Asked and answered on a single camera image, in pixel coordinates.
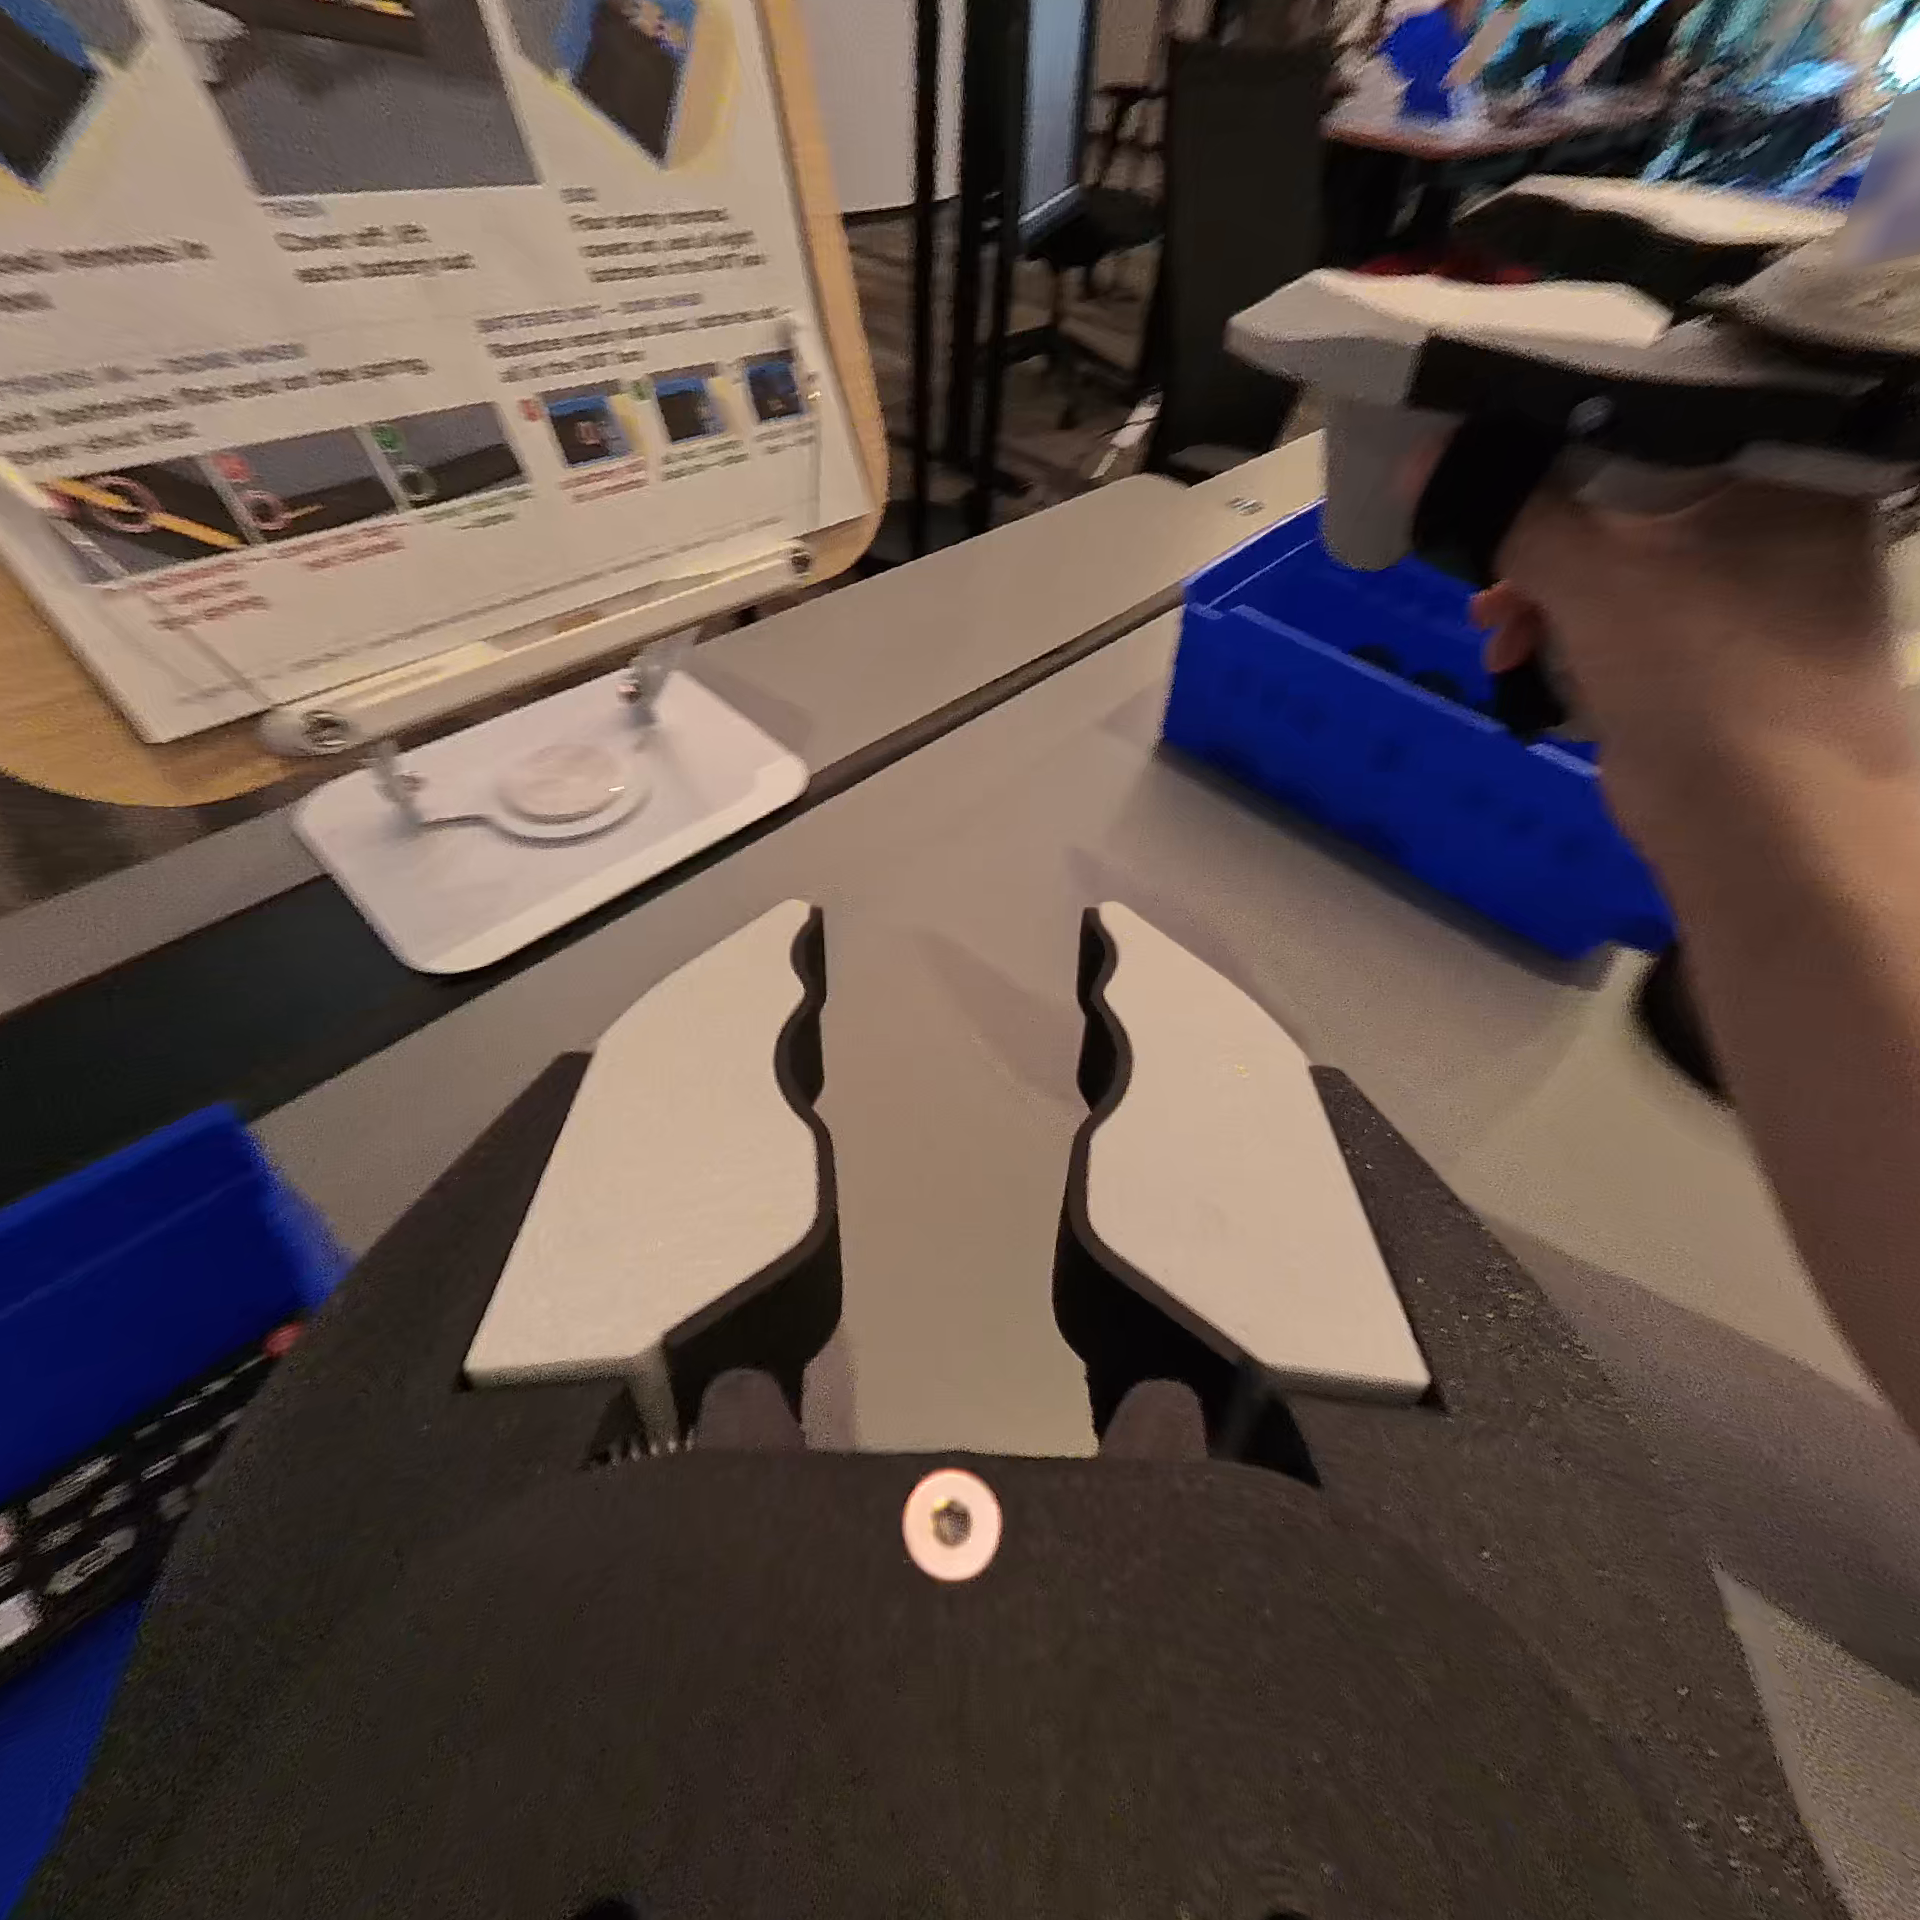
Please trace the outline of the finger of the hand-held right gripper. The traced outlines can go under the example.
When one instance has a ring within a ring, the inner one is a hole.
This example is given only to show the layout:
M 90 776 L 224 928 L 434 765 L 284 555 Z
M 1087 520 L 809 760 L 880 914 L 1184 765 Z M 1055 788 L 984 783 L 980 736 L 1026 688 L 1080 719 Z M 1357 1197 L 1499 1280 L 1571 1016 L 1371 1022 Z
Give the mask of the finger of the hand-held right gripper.
M 1502 189 L 1499 205 L 1590 221 L 1604 213 L 1697 244 L 1815 244 L 1843 229 L 1838 205 L 1802 205 L 1765 193 L 1642 176 L 1534 172 Z
M 1590 365 L 1642 350 L 1670 313 L 1623 287 L 1313 273 L 1227 317 L 1227 350 L 1319 396 L 1409 409 L 1433 345 Z

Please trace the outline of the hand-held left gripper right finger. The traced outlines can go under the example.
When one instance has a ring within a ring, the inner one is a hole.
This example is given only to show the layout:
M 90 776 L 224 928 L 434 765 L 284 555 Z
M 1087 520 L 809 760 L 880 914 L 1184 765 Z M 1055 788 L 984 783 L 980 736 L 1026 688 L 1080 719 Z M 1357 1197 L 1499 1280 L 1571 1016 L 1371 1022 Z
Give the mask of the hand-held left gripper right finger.
M 1257 1389 L 1420 1404 L 1427 1358 L 1287 1027 L 1118 899 L 1080 914 L 1077 1008 L 1068 1346 L 1115 1372 L 1169 1325 Z

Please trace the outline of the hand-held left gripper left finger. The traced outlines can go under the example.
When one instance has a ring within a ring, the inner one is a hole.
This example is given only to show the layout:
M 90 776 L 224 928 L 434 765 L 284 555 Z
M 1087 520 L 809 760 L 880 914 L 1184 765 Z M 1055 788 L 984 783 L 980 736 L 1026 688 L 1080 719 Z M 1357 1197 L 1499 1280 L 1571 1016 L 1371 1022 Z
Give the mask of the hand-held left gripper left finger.
M 593 1041 L 469 1386 L 803 1380 L 844 1311 L 822 987 L 822 914 L 781 899 Z

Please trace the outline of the blue plastic bin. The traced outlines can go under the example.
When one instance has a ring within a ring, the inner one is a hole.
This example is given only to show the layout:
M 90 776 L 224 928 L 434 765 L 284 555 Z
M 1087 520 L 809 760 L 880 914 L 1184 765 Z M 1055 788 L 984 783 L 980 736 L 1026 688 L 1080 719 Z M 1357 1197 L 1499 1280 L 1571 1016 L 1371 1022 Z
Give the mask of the blue plastic bin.
M 3 1201 L 3 1496 L 28 1494 L 270 1325 L 315 1317 L 347 1269 L 353 1248 L 224 1103 Z M 0 1689 L 3 1917 L 83 1783 L 148 1589 Z
M 1499 727 L 1472 588 L 1334 563 L 1319 507 L 1184 587 L 1162 739 L 1559 958 L 1670 947 L 1590 750 Z

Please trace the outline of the person's right forearm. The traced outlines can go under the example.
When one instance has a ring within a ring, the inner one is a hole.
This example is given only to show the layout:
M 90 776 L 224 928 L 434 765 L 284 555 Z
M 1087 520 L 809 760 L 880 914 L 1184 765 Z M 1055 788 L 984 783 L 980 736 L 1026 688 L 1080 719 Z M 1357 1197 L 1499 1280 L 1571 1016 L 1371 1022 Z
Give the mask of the person's right forearm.
M 1700 765 L 1642 808 L 1718 1075 L 1824 1317 L 1920 1424 L 1917 767 L 1833 750 Z

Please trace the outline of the black remote control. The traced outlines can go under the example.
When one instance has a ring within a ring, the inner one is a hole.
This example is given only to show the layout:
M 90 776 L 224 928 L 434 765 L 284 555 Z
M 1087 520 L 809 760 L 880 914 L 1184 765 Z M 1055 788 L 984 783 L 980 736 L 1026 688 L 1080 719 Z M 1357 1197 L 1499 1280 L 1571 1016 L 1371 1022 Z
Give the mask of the black remote control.
M 0 1677 L 138 1596 L 308 1317 L 270 1325 L 0 1507 Z

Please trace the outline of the person's right hand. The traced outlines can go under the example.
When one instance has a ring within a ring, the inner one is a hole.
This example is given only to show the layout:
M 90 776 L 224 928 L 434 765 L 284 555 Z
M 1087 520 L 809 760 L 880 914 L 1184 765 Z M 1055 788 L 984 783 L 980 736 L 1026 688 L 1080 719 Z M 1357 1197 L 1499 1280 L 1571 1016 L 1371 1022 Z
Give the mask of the person's right hand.
M 1732 481 L 1669 515 L 1534 491 L 1475 603 L 1539 651 L 1687 947 L 1857 904 L 1917 921 L 1917 732 L 1863 499 Z

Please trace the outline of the black high-back office chair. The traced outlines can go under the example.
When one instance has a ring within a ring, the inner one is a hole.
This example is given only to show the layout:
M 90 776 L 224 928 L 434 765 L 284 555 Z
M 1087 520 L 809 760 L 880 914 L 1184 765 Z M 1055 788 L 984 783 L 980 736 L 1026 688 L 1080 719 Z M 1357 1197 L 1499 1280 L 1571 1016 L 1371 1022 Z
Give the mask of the black high-back office chair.
M 1238 359 L 1227 321 L 1316 273 L 1323 213 L 1323 57 L 1175 41 L 1165 69 L 1162 409 L 1149 474 L 1210 481 L 1274 450 L 1302 400 Z

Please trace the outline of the white tablet stand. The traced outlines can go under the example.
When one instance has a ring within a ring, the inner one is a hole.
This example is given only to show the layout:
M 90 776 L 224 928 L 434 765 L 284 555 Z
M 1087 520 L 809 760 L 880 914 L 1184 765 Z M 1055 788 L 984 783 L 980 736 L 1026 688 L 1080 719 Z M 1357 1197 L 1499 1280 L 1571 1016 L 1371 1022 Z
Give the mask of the white tablet stand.
M 330 760 L 290 829 L 410 975 L 479 975 L 800 798 L 809 767 L 692 678 L 696 629 L 813 568 L 809 537 L 284 700 Z

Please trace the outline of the whiteboard on black stand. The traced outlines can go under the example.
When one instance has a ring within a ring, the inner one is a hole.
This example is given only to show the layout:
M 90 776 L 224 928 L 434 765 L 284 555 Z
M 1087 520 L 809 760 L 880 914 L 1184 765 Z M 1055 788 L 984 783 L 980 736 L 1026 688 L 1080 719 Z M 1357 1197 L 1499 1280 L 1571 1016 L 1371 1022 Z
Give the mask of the whiteboard on black stand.
M 940 213 L 945 4 L 909 11 L 909 439 L 876 555 L 916 563 L 994 523 L 1017 359 L 1017 268 L 1087 205 L 1091 0 L 957 11 L 957 208 Z

